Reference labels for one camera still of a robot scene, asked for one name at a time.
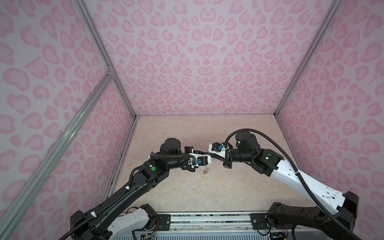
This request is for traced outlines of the metal key holder plate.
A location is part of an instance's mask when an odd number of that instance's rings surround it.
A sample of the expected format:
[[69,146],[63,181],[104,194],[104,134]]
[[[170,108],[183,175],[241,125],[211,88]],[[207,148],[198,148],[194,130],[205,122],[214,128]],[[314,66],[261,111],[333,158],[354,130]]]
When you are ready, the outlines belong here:
[[209,168],[206,167],[206,168],[203,170],[203,174],[206,175],[208,172],[209,172]]

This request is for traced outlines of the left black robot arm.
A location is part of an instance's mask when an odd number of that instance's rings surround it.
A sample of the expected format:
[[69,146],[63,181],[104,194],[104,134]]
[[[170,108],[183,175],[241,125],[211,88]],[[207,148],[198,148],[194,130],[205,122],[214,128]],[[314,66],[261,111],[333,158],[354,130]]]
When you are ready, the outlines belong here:
[[181,142],[167,139],[158,153],[134,168],[129,180],[113,195],[91,210],[77,211],[70,218],[70,230],[61,238],[73,240],[115,240],[137,230],[154,231],[158,228],[158,215],[148,204],[123,216],[122,213],[139,197],[155,188],[169,176],[171,169],[195,172],[209,161],[209,157],[195,154],[193,149],[182,153]]

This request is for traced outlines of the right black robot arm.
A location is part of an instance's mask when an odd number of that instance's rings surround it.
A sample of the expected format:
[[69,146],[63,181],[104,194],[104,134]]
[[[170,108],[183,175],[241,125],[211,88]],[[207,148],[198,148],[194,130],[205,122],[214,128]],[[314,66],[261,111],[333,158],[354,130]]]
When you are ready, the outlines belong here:
[[223,165],[245,163],[256,172],[272,177],[312,201],[315,206],[289,207],[274,203],[267,217],[278,225],[306,226],[321,230],[333,240],[358,240],[355,227],[359,197],[342,193],[300,171],[294,161],[273,139],[254,129],[231,133],[222,144]]

